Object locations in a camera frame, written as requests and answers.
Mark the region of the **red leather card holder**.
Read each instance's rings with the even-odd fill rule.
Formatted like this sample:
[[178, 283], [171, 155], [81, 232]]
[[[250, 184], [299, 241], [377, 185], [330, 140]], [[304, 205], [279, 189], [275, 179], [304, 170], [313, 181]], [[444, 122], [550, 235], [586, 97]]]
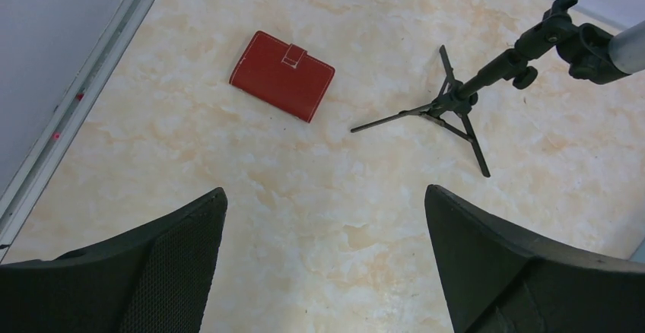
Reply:
[[310, 123], [335, 69], [293, 44], [258, 30], [229, 79], [232, 86]]

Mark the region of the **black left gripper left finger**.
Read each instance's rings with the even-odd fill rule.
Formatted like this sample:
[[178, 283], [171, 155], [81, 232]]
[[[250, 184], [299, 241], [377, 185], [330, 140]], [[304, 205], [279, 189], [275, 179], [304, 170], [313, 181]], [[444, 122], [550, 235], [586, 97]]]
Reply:
[[50, 261], [1, 267], [3, 332], [197, 332], [227, 196], [216, 188], [156, 220]]

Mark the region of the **black tripod stand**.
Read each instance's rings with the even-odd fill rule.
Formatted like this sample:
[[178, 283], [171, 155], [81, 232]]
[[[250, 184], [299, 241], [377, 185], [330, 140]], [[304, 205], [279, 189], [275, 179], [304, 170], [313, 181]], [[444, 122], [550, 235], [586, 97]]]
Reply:
[[446, 49], [441, 46], [439, 52], [446, 77], [431, 103], [360, 125], [352, 131], [360, 132], [405, 116], [420, 116], [468, 141], [483, 176], [489, 177], [490, 171], [469, 119], [469, 113], [478, 101], [479, 90], [499, 80], [511, 81], [518, 90], [527, 88], [538, 75], [537, 69], [529, 62], [552, 48], [556, 48], [558, 55], [569, 64], [568, 73], [572, 78], [607, 84], [629, 76], [619, 71], [608, 55], [609, 42], [616, 35], [593, 24], [577, 26], [573, 23], [568, 10], [577, 3], [578, 0], [555, 0], [538, 24], [524, 32], [511, 48], [490, 61], [467, 82], [456, 80]]

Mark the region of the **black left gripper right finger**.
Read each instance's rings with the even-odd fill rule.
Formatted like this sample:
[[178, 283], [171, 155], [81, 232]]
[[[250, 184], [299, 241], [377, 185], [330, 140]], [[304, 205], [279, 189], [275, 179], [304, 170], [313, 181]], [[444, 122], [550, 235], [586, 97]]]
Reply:
[[430, 185], [424, 206], [456, 332], [642, 332], [644, 266], [560, 243]]

